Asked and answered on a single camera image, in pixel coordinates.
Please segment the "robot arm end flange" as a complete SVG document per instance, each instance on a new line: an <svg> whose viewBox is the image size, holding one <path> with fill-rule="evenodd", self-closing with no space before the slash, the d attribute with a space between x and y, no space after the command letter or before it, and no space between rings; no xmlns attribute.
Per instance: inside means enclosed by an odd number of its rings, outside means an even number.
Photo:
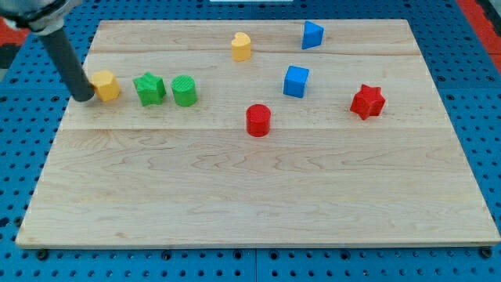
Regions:
<svg viewBox="0 0 501 282"><path fill-rule="evenodd" d="M48 35L61 29L64 17L82 0L1 0L1 17L13 29Z"/></svg>

